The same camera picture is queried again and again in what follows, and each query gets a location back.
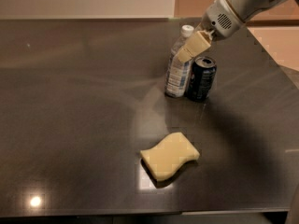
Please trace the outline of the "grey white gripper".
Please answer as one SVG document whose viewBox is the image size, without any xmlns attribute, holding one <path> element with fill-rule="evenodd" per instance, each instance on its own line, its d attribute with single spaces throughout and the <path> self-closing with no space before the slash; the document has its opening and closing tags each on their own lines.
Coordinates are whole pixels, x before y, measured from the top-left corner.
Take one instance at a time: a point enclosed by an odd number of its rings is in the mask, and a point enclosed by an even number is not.
<svg viewBox="0 0 299 224">
<path fill-rule="evenodd" d="M 205 31 L 194 32 L 179 49 L 177 56 L 181 63 L 186 63 L 211 47 L 214 40 L 231 37 L 244 26 L 229 0 L 215 0 L 208 7 L 201 20 Z"/>
</svg>

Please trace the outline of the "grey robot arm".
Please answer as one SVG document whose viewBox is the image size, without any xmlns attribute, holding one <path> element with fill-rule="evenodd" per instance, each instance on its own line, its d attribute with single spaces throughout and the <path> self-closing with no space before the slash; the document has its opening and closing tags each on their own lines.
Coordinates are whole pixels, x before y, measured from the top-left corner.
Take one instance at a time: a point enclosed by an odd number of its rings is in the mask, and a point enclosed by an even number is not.
<svg viewBox="0 0 299 224">
<path fill-rule="evenodd" d="M 299 90 L 244 27 L 283 1 L 216 0 L 202 17 L 219 64 L 195 128 L 208 181 L 187 210 L 297 213 Z"/>
</svg>

